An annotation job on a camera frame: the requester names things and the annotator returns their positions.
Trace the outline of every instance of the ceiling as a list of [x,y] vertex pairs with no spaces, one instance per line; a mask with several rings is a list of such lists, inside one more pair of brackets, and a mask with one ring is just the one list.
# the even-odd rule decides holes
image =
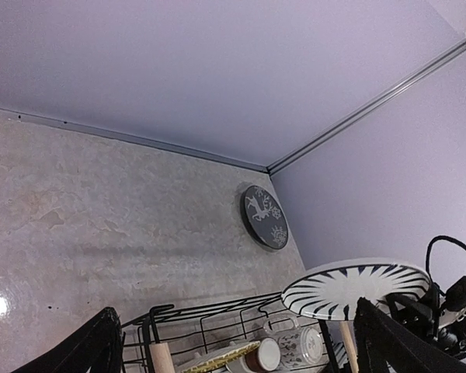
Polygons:
[[267,166],[460,39],[425,0],[0,0],[0,108]]

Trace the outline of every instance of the white mug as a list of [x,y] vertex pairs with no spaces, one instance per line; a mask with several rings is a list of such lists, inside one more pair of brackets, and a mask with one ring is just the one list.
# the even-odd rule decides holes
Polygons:
[[[274,320],[290,320],[289,329],[272,331]],[[280,366],[286,369],[300,369],[316,365],[323,355],[323,342],[318,331],[310,326],[301,327],[293,315],[281,314],[270,317],[264,323],[264,330],[278,343],[281,351]]]
[[273,338],[264,338],[260,342],[258,349],[226,364],[226,368],[231,373],[267,373],[277,369],[281,358],[278,343]]

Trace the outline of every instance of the lavender wall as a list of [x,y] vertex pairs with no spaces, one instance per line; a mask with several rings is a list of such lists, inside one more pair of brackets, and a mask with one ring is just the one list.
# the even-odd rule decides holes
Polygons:
[[[389,256],[424,265],[439,234],[466,242],[466,52],[273,177],[307,268]],[[439,244],[443,288],[466,254]]]
[[466,0],[428,0],[432,7],[463,37],[466,36]]

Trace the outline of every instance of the black wire rack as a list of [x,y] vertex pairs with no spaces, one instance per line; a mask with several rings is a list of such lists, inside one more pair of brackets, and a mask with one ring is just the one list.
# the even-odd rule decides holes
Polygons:
[[[151,360],[151,343],[168,343],[174,364],[192,360],[195,353],[206,354],[227,346],[233,340],[253,340],[262,336],[268,322],[273,329],[286,329],[290,318],[281,302],[280,292],[241,298],[228,302],[175,309],[174,305],[158,305],[136,319],[122,325],[124,332],[123,372],[155,373]],[[322,359],[303,370],[338,372],[332,339],[322,320],[297,317],[301,326],[311,326],[322,335]]]

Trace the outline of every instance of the marble-textured wall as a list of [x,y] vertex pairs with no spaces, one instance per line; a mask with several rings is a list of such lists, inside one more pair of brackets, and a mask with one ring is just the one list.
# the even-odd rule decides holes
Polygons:
[[159,302],[279,291],[303,272],[242,226],[238,194],[268,176],[0,111],[0,372],[111,305],[127,321]]

